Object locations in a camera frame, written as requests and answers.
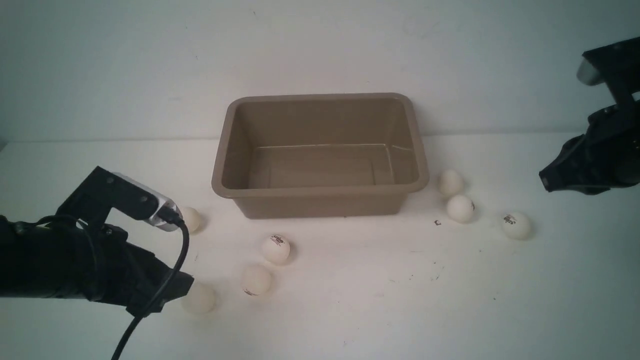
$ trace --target white wall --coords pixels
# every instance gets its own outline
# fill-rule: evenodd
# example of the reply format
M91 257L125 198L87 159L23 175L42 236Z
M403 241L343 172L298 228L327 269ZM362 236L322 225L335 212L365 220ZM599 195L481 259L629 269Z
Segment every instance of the white wall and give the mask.
M638 0L36 1L0 5L9 140L217 137L238 97L401 92L423 133L584 130L583 51Z

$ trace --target ping pong ball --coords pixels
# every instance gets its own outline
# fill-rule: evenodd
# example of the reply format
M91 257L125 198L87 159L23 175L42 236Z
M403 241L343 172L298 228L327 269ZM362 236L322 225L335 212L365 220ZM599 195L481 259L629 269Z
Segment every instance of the ping pong ball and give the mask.
M205 284L194 281L180 302L182 308L191 314L206 314L216 305L216 294Z
M180 209L184 224L187 225L189 233L192 234L200 227L200 213L194 208Z
M242 274L242 290L250 296L262 295L271 287L271 274L262 265L250 265Z
M531 221L527 215L514 211L502 218L502 230L508 238L524 240L531 235Z
M267 261L276 265L282 265L289 257L291 245L287 239L280 235L271 235L262 243L262 255Z
M438 190L445 197L459 194L464 187L464 180L455 170L444 170L438 178Z
M461 224L471 221L474 210L476 205L464 195L456 195L447 202L447 214Z

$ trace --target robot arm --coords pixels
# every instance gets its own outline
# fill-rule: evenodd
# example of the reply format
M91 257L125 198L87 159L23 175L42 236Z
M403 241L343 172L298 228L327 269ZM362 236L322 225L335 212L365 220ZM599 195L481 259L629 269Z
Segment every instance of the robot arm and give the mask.
M181 229L174 268L127 243L123 229L105 224L112 208L165 231ZM171 199L96 167L55 215L35 223L0 216L0 297L85 298L125 306L134 320L112 357L117 359L144 317L189 291L193 278L179 271L188 247L188 230Z
M549 192L576 190L596 195L640 183L640 37L586 51L578 79L606 83L615 105L588 118L584 135L568 140L540 172Z

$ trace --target white table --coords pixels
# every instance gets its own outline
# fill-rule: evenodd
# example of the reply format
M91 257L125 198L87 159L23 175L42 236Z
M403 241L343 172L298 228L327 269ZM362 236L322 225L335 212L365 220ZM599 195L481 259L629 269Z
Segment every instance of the white table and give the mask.
M426 137L432 182L399 215L291 220L248 220L213 193L216 140L10 143L0 213L52 214L100 165L205 215L183 269L214 286L217 309L194 318L170 302L123 359L638 359L640 187L547 193L538 171L573 135ZM446 217L435 191L443 167L468 181L473 224ZM534 238L501 233L509 209L532 218ZM109 222L175 261L179 233L117 212ZM275 289L250 298L239 276L262 262L258 244L271 233L290 237L295 259L269 266ZM85 300L0 299L0 352L108 359L130 319Z

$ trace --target plastic bin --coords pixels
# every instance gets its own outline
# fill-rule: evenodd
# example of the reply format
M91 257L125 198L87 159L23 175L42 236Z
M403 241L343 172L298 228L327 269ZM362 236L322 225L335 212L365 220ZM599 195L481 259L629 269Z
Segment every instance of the plastic bin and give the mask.
M429 181L409 98L245 97L220 136L211 186L248 218L389 215Z

